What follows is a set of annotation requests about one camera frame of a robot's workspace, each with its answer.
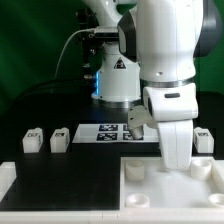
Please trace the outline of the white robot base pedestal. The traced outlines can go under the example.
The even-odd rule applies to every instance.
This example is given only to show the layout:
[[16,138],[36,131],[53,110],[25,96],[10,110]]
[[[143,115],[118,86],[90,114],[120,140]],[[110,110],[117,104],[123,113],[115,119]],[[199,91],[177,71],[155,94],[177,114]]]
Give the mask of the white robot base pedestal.
[[103,58],[96,72],[94,104],[108,108],[130,108],[140,103],[139,65],[120,54],[117,43],[103,45]]

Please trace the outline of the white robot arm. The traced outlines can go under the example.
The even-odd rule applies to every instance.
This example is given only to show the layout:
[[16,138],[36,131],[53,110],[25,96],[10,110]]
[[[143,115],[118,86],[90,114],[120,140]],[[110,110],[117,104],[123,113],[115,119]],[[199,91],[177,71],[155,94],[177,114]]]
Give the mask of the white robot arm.
[[193,120],[198,116],[194,59],[217,45],[222,20],[213,0],[83,0],[96,15],[104,44],[93,101],[130,108],[135,139],[157,130],[166,168],[191,163]]

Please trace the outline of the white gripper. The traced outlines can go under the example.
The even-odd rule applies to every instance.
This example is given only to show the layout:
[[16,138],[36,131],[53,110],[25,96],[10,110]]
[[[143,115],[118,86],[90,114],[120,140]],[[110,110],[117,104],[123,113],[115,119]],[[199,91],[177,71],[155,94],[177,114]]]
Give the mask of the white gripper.
[[191,163],[193,120],[198,117],[195,84],[145,87],[143,102],[156,123],[164,167],[187,170]]

